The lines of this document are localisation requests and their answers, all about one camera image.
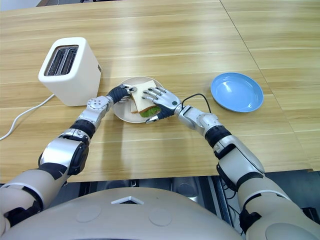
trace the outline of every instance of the sandwich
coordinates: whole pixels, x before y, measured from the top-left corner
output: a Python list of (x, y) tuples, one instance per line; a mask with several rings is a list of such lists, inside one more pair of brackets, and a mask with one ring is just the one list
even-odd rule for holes
[(156, 106), (153, 102), (142, 98), (142, 96), (145, 95), (145, 90), (156, 87), (153, 80), (132, 85), (132, 87), (136, 87), (136, 91), (131, 94), (133, 100), (131, 101), (131, 113), (139, 113), (141, 117), (148, 118), (160, 112), (160, 107)]

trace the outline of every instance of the wood grain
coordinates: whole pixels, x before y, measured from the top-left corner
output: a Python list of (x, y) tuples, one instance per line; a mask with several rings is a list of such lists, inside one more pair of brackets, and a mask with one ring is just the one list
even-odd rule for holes
[[(222, 4), (212, 0), (111, 1), (2, 12), (0, 135), (15, 116), (50, 95), (38, 81), (38, 71), (55, 40), (75, 36), (88, 40), (103, 69), (99, 94), (134, 76), (155, 78), (181, 99), (204, 93), (220, 121), (247, 144), (267, 171), (314, 166), (271, 83)], [(262, 107), (243, 114), (220, 107), (211, 97), (210, 84), (223, 72), (254, 78), (264, 92)], [(201, 98), (188, 104), (207, 111)], [(0, 142), (0, 182), (36, 168), (46, 145), (83, 109), (67, 107), (54, 97), (22, 117), (14, 133)], [(300, 128), (303, 122), (298, 121)], [(70, 181), (216, 175), (216, 164), (204, 138), (177, 118), (130, 124), (111, 110), (91, 141), (84, 171)]]
[(320, 2), (222, 0), (314, 170), (320, 170)]

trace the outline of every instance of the plate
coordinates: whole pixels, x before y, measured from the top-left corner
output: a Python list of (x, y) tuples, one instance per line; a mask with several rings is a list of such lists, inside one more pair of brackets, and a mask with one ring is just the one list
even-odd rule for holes
[[(157, 87), (162, 87), (162, 88), (164, 87), (157, 80), (147, 76), (131, 77), (127, 80), (124, 80), (120, 84), (136, 85), (136, 84), (143, 84), (150, 80), (153, 80)], [(115, 105), (113, 105), (114, 114), (121, 120), (128, 123), (132, 123), (132, 124), (145, 123), (146, 120), (149, 119), (150, 117), (142, 117), (139, 113), (131, 113), (131, 101), (133, 100), (129, 99), (126, 102), (117, 102)]]
[(264, 92), (259, 84), (237, 72), (226, 72), (215, 77), (211, 83), (211, 93), (220, 106), (234, 112), (252, 112), (264, 102)]

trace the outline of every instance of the white power cord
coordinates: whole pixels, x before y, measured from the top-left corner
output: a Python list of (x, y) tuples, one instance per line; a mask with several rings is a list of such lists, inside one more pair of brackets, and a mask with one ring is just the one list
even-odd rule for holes
[(43, 101), (42, 103), (40, 103), (39, 105), (34, 106), (34, 107), (28, 109), (27, 111), (24, 111), (23, 113), (20, 113), (20, 114), (13, 120), (13, 123), (12, 123), (11, 128), (10, 128), (10, 130), (8, 131), (8, 133), (7, 133), (6, 135), (0, 137), (0, 141), (3, 140), (3, 139), (5, 139), (6, 137), (8, 137), (8, 136), (14, 131), (16, 122), (17, 122), (17, 120), (18, 120), (22, 115), (24, 115), (24, 114), (26, 114), (26, 113), (28, 113), (28, 112), (30, 112), (30, 111), (32, 111), (32, 110), (35, 110), (35, 109), (37, 109), (37, 108), (40, 108), (42, 105), (46, 104), (50, 99), (52, 99), (54, 96), (55, 96), (55, 95), (52, 94), (50, 97), (48, 97), (46, 100), (44, 100), (44, 101)]

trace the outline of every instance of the bread slice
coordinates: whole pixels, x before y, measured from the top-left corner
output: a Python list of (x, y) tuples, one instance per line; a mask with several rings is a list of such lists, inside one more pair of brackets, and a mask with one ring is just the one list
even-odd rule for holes
[(137, 110), (137, 107), (136, 107), (135, 101), (130, 100), (130, 104), (131, 104), (131, 113), (133, 113), (133, 114), (137, 114), (137, 113), (138, 113), (138, 110)]
[(131, 93), (131, 97), (135, 103), (136, 111), (138, 113), (143, 113), (150, 108), (154, 107), (155, 104), (151, 102), (150, 100), (143, 99), (142, 96), (145, 95), (144, 91), (148, 90), (148, 88), (155, 88), (156, 84), (153, 80), (147, 81), (145, 83), (132, 85), (132, 87), (136, 87), (136, 91)]

